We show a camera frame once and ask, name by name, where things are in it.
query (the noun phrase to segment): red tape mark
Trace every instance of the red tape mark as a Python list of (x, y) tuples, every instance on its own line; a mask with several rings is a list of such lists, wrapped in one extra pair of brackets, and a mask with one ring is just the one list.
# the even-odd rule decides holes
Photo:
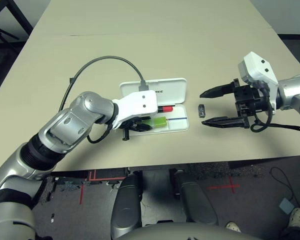
[(111, 181), (111, 180), (123, 180), (126, 177), (125, 176), (119, 176), (119, 177), (105, 177), (105, 178), (96, 178), (97, 170), (94, 170), (93, 178), (92, 178), (92, 172), (89, 172), (89, 181)]
[[(230, 181), (230, 185), (233, 185), (231, 176), (229, 176), (229, 181)], [(235, 188), (231, 187), (231, 189), (232, 189), (232, 193), (234, 194), (235, 193)]]
[(239, 184), (235, 185), (221, 185), (221, 186), (208, 186), (206, 189), (229, 189), (229, 188), (239, 188)]
[(82, 186), (81, 186), (81, 192), (80, 192), (80, 201), (79, 201), (80, 205), (82, 204), (82, 198), (84, 197), (84, 188), (85, 188), (85, 185), (82, 184)]

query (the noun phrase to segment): gray cable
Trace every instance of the gray cable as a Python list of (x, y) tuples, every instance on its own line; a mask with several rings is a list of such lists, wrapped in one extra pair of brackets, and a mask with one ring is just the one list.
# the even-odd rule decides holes
[(80, 74), (91, 64), (98, 62), (100, 60), (104, 60), (104, 59), (116, 59), (116, 60), (120, 60), (123, 61), (127, 64), (129, 64), (135, 71), (136, 73), (139, 75), (140, 77), (140, 86), (139, 86), (139, 91), (146, 91), (149, 90), (149, 87), (146, 84), (146, 81), (144, 80), (144, 77), (142, 76), (141, 72), (137, 69), (137, 67), (135, 65), (133, 65), (130, 61), (128, 61), (127, 59), (124, 59), (123, 57), (119, 57), (119, 56), (101, 56), (101, 57), (97, 57), (95, 59), (92, 59), (91, 61), (87, 62), (85, 65), (83, 65), (83, 67), (80, 68), (80, 70), (74, 75), (74, 77), (70, 78), (70, 84), (68, 86), (68, 88), (65, 91), (65, 94), (63, 96), (63, 99), (61, 101), (61, 105), (59, 108), (59, 112), (64, 109), (67, 97), (73, 87), (73, 85), (75, 84), (77, 78), (80, 76)]

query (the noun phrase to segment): green object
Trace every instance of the green object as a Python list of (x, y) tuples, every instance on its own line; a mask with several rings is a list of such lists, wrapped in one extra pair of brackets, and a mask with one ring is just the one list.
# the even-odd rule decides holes
[(167, 119), (165, 116), (142, 120), (143, 124), (147, 124), (153, 128), (160, 128), (167, 125)]

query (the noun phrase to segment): white case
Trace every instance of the white case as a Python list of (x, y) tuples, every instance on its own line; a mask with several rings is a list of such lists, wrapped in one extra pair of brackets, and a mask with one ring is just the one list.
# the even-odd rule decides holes
[[(189, 128), (189, 121), (186, 107), (182, 103), (186, 98), (187, 80), (185, 78), (169, 78), (146, 80), (146, 83), (149, 86), (149, 90), (154, 90), (156, 92), (158, 106), (175, 105), (172, 112), (157, 113), (153, 116), (153, 118), (166, 117), (167, 119), (186, 119), (168, 120), (166, 126), (155, 127), (149, 131), (129, 131), (130, 135), (137, 136), (186, 131)], [(121, 95), (125, 97), (130, 93), (138, 92), (139, 85), (139, 81), (129, 81), (121, 83), (119, 86)]]

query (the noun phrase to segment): black cable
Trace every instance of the black cable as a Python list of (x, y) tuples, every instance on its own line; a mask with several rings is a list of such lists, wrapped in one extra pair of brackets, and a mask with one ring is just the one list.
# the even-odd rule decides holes
[[(284, 183), (283, 181), (279, 180), (278, 178), (276, 178), (276, 177), (274, 176), (274, 174), (273, 174), (273, 169), (278, 169), (278, 170), (283, 174), (283, 176), (284, 176), (285, 179), (286, 179), (287, 184)], [(293, 188), (292, 188), (292, 186), (291, 186), (291, 184), (290, 184), (290, 181), (289, 181), (287, 175), (284, 173), (284, 171), (282, 171), (279, 167), (274, 166), (274, 167), (272, 167), (272, 168), (270, 169), (270, 172), (269, 172), (269, 173), (270, 173), (271, 177), (273, 177), (273, 178), (274, 178), (276, 181), (278, 181), (279, 183), (285, 185), (285, 186), (291, 191), (291, 197), (290, 197), (289, 201), (291, 201), (292, 199), (295, 199), (295, 202), (297, 203), (298, 207), (300, 208), (299, 201), (298, 201), (298, 199), (297, 199), (297, 197), (296, 197), (296, 195), (295, 195), (295, 192), (294, 192), (294, 190), (293, 190)]]
[(266, 128), (284, 128), (284, 129), (291, 129), (291, 130), (296, 130), (300, 132), (300, 126), (294, 126), (294, 125), (283, 125), (283, 124), (278, 124), (278, 123), (271, 123), (272, 117), (273, 117), (273, 112), (272, 112), (272, 106), (269, 100), (269, 92), (265, 89), (265, 88), (261, 88), (260, 89), (261, 92), (263, 93), (263, 96), (266, 96), (267, 99), (267, 104), (268, 104), (268, 118), (266, 123), (262, 122), (257, 114), (254, 114), (255, 117), (255, 123), (251, 125), (250, 129), (252, 132), (254, 133), (259, 133), (263, 130), (265, 130)]
[(294, 125), (282, 125), (282, 124), (277, 124), (277, 123), (271, 123), (268, 127), (291, 129), (291, 130), (296, 130), (296, 131), (300, 132), (300, 126), (294, 126)]
[(272, 106), (269, 100), (269, 92), (265, 89), (265, 88), (261, 88), (260, 91), (263, 93), (263, 96), (266, 97), (267, 100), (267, 104), (268, 104), (268, 118), (266, 120), (265, 123), (263, 123), (257, 116), (257, 114), (254, 114), (255, 117), (255, 123), (251, 125), (250, 129), (252, 132), (254, 133), (260, 133), (263, 130), (265, 130), (271, 123), (272, 121), (272, 116), (273, 116), (273, 112), (272, 112)]
[(108, 134), (110, 133), (112, 127), (113, 127), (113, 125), (112, 125), (112, 123), (110, 123), (108, 125), (108, 127), (106, 128), (106, 130), (104, 131), (103, 135), (101, 137), (99, 137), (97, 140), (92, 140), (89, 135), (86, 138), (88, 139), (89, 143), (97, 144), (97, 143), (101, 142), (103, 139), (105, 139), (106, 136), (108, 136)]
[[(74, 77), (70, 78), (70, 84), (68, 86), (68, 88), (66, 89), (64, 96), (62, 98), (60, 107), (59, 107), (59, 112), (62, 111), (64, 109), (67, 97), (73, 87), (73, 85), (75, 84), (75, 82), (77, 81), (77, 78), (80, 76), (80, 74), (91, 64), (98, 62), (100, 60), (104, 60), (104, 59), (116, 59), (116, 60), (120, 60), (123, 61), (127, 64), (129, 64), (135, 71), (136, 73), (139, 75), (140, 77), (140, 86), (139, 86), (139, 90), (140, 91), (145, 91), (145, 90), (149, 90), (146, 81), (144, 80), (144, 77), (142, 76), (141, 72), (137, 69), (137, 67), (135, 65), (133, 65), (130, 61), (128, 61), (127, 59), (123, 58), (123, 57), (119, 57), (119, 56), (101, 56), (101, 57), (97, 57), (95, 59), (92, 59), (91, 61), (87, 62), (85, 65), (83, 65), (83, 67), (80, 68), (80, 70), (74, 75)], [(92, 140), (90, 138), (90, 136), (88, 135), (86, 138), (88, 139), (88, 141), (92, 144), (96, 144), (99, 143), (100, 141), (102, 141), (111, 131), (113, 125), (112, 122), (108, 124), (105, 132), (103, 133), (103, 135), (98, 138), (97, 140)]]
[(87, 62), (85, 65), (83, 65), (83, 67), (80, 68), (80, 70), (74, 75), (74, 77), (70, 78), (70, 84), (67, 88), (67, 90), (65, 91), (65, 94), (63, 96), (63, 99), (61, 101), (61, 105), (59, 108), (59, 112), (64, 109), (64, 105), (66, 103), (67, 97), (73, 87), (73, 85), (75, 84), (75, 82), (77, 81), (77, 78), (79, 77), (79, 75), (91, 64), (98, 62), (100, 60), (104, 60), (104, 59), (116, 59), (116, 60), (120, 60), (123, 61), (127, 64), (129, 64), (135, 71), (136, 73), (139, 75), (140, 77), (140, 86), (141, 87), (145, 87), (146, 86), (146, 81), (144, 80), (144, 77), (142, 76), (141, 72), (137, 69), (137, 67), (135, 65), (133, 65), (130, 61), (128, 61), (127, 59), (123, 58), (123, 57), (119, 57), (119, 56), (101, 56), (101, 57), (97, 57), (95, 59), (92, 59), (91, 61)]

